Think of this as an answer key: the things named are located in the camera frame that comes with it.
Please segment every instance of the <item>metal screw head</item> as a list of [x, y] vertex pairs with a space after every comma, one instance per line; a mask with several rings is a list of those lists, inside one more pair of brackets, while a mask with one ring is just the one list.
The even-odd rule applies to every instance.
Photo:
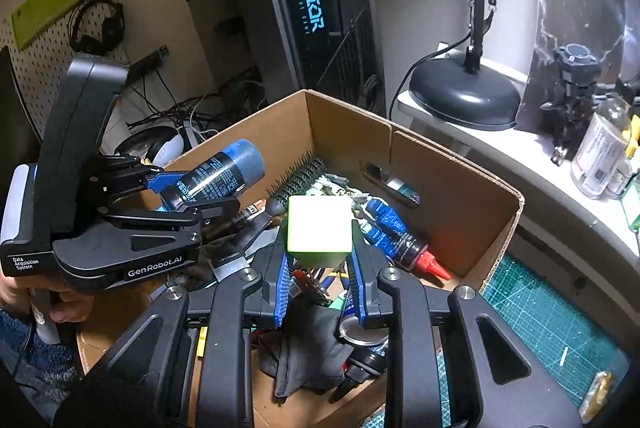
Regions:
[[240, 271], [238, 271], [238, 276], [240, 277], [240, 280], [244, 280], [246, 282], [252, 282], [256, 278], [258, 278], [258, 271], [255, 270], [253, 267], [245, 267], [244, 269], [241, 269]]
[[387, 280], [395, 281], [400, 280], [402, 276], [402, 271], [395, 267], [386, 267], [382, 270], [382, 278]]
[[168, 287], [163, 293], [165, 298], [169, 298], [170, 300], [179, 300], [184, 296], [184, 287], [181, 285], [172, 285]]
[[456, 289], [456, 294], [463, 300], [472, 300], [476, 297], [476, 291], [471, 289], [468, 285], [461, 285]]

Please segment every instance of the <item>dark monitor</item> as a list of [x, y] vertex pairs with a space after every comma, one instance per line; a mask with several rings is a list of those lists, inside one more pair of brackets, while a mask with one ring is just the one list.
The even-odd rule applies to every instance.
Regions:
[[0, 219], [15, 167], [38, 161], [40, 137], [18, 89], [9, 48], [0, 50]]

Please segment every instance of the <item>small box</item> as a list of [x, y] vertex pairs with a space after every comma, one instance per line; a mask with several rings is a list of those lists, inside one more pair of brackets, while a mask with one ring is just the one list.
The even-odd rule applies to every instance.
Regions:
[[327, 195], [289, 198], [287, 251], [303, 267], [337, 267], [351, 252], [351, 199]]

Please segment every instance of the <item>red nozzle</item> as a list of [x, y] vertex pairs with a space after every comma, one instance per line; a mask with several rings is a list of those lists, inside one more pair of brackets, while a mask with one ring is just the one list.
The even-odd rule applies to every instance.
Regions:
[[424, 249], [419, 255], [415, 263], [415, 269], [422, 273], [431, 273], [443, 280], [451, 280], [451, 274], [442, 265], [438, 263], [436, 257], [429, 251]]

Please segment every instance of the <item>box handle hole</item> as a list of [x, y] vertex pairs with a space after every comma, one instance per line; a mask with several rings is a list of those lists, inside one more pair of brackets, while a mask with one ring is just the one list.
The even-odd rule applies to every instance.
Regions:
[[362, 173], [368, 181], [382, 188], [387, 195], [405, 207], [415, 209], [420, 205], [420, 195], [414, 188], [375, 164], [365, 163]]

